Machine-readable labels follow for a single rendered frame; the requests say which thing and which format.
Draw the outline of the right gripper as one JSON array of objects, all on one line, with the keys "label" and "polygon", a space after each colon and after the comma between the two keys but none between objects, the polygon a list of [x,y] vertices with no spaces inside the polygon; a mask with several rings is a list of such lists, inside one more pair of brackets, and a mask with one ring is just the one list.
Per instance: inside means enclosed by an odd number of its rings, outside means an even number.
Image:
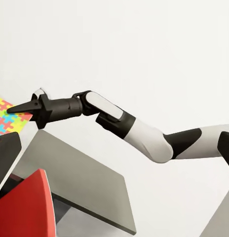
[{"label": "right gripper", "polygon": [[35,121],[40,130],[47,123],[70,118],[70,106],[66,99],[49,100],[47,94],[40,94],[38,99],[8,108],[7,113],[32,113],[29,121]]}]

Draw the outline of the jigsaw puzzle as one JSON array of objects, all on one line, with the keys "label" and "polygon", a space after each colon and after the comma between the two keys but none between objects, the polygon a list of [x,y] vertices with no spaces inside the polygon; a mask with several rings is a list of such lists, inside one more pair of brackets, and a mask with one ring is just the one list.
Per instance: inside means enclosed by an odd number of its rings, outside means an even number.
[{"label": "jigsaw puzzle", "polygon": [[7,113],[14,107],[8,101],[0,98],[0,135],[17,131],[19,134],[32,118],[32,113]]}]

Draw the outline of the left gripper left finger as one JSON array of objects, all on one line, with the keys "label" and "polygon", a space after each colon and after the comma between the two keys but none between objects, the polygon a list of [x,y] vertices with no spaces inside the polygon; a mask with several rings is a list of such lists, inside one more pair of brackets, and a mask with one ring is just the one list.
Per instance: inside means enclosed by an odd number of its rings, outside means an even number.
[{"label": "left gripper left finger", "polygon": [[0,135],[0,185],[22,150],[17,131]]}]

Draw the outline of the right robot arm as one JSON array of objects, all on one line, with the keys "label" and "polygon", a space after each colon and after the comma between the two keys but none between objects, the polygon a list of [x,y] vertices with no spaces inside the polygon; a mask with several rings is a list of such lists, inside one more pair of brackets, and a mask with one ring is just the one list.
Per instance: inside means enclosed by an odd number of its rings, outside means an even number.
[{"label": "right robot arm", "polygon": [[96,122],[117,135],[156,163],[172,159],[221,158],[217,149],[222,131],[229,132],[229,124],[205,126],[165,135],[122,110],[94,91],[75,93],[71,98],[51,100],[43,88],[32,94],[31,101],[7,109],[7,113],[32,113],[38,129],[47,123],[99,113]]}]

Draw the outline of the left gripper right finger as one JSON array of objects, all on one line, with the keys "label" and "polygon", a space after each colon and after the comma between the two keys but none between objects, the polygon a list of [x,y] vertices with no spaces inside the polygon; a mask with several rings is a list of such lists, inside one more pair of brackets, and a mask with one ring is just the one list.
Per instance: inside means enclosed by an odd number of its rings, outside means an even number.
[{"label": "left gripper right finger", "polygon": [[217,144],[217,149],[229,165],[229,132],[221,132]]}]

